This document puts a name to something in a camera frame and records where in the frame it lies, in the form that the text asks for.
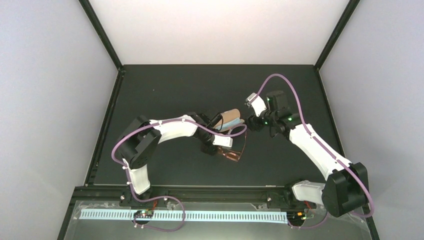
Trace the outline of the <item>pink transparent sunglasses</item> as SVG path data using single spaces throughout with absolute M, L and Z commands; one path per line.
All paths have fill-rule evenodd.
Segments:
M 222 146 L 218 146 L 217 153 L 231 161 L 238 162 L 245 151 L 246 143 L 247 143 L 247 135 L 248 135 L 247 132 L 245 132 L 243 137 L 244 139 L 243 139 L 242 149 L 240 151 L 226 149 L 226 148 L 223 148 Z

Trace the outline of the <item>brown plaid glasses case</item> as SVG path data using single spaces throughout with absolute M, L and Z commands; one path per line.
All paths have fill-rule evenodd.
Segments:
M 216 126 L 218 124 L 224 124 L 236 118 L 242 119 L 241 113 L 237 108 L 233 108 L 233 109 L 230 109 L 215 115 L 213 119 L 211 120 L 210 126 L 212 127 L 213 130 L 219 132 L 219 130 L 216 129 Z

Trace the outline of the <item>light blue cleaning cloth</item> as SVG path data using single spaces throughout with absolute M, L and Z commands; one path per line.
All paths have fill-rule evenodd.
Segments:
M 219 123 L 215 128 L 219 130 L 219 132 L 226 132 L 230 129 L 234 128 L 236 125 L 243 124 L 245 121 L 240 118 L 233 119 L 226 123 Z

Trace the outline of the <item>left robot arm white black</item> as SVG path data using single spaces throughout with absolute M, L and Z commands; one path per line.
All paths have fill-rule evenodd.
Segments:
M 211 127 L 213 121 L 202 114 L 191 112 L 179 117 L 154 120 L 137 117 L 125 130 L 111 151 L 111 158 L 122 166 L 127 183 L 136 195 L 151 187 L 148 162 L 163 142 L 194 137 L 200 141 L 201 151 L 215 155 L 220 145 L 219 132 Z

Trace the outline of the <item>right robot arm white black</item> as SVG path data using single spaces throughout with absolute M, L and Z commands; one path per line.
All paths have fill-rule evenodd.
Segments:
M 300 114 L 290 109 L 283 91 L 269 92 L 266 99 L 253 92 L 245 105 L 254 111 L 246 121 L 251 131 L 267 127 L 271 137 L 283 135 L 302 150 L 325 180 L 324 183 L 294 182 L 284 196 L 290 209 L 299 209 L 309 202 L 325 207 L 331 216 L 338 218 L 371 204 L 366 167 L 360 162 L 351 163 L 331 148 L 310 124 L 303 123 Z

